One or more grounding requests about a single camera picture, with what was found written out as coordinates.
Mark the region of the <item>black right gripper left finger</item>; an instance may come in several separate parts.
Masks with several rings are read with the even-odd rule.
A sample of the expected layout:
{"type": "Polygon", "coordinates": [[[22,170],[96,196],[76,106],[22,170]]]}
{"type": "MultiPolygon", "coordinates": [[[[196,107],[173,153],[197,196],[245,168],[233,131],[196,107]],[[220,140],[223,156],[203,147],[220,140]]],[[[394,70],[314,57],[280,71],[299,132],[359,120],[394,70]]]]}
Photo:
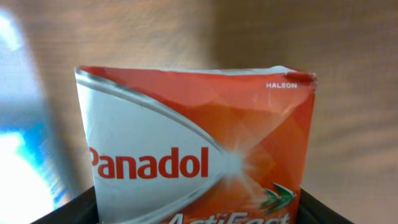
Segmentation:
{"type": "Polygon", "coordinates": [[[98,224],[95,188],[89,188],[32,224],[98,224]]]}

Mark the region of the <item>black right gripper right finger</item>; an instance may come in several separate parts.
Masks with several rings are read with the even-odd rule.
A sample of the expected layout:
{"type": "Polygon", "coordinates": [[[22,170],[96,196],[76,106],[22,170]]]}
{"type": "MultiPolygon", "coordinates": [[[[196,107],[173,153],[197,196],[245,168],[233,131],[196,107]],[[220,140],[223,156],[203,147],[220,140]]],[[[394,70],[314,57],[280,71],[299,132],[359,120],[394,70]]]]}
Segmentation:
{"type": "Polygon", "coordinates": [[[300,191],[297,224],[354,224],[304,189],[300,191]]]}

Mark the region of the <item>blue Kool Fever box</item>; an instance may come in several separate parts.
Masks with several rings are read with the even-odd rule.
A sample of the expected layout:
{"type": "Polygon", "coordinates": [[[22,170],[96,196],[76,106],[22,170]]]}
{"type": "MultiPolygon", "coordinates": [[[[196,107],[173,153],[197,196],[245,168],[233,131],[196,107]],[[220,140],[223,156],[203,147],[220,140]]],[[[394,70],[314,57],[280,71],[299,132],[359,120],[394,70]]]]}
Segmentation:
{"type": "Polygon", "coordinates": [[[16,15],[1,8],[1,223],[32,223],[70,189],[42,80],[16,15]]]}

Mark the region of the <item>red Panadol ActiFast box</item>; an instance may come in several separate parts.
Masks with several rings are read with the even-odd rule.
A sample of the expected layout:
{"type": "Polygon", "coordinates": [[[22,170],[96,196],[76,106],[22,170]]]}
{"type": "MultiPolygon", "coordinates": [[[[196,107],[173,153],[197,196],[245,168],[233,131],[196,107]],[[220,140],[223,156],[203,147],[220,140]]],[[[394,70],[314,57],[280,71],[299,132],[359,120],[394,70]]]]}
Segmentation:
{"type": "Polygon", "coordinates": [[[317,78],[75,70],[100,223],[296,223],[317,78]]]}

